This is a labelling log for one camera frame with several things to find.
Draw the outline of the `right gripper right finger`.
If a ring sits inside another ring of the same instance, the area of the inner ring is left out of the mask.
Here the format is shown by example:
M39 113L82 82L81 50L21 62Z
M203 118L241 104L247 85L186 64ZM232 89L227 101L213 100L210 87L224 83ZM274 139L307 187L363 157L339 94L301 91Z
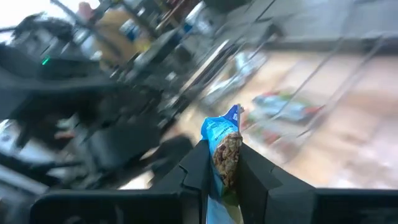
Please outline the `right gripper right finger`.
M245 224L310 224L314 190L243 144L238 163L238 200Z

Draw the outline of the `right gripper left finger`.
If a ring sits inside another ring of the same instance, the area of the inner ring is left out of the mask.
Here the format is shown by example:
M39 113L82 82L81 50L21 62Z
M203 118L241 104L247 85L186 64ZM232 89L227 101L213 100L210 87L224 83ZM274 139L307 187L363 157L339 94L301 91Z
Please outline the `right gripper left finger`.
M151 223L205 224L211 182L208 141L198 144L150 190L161 194Z

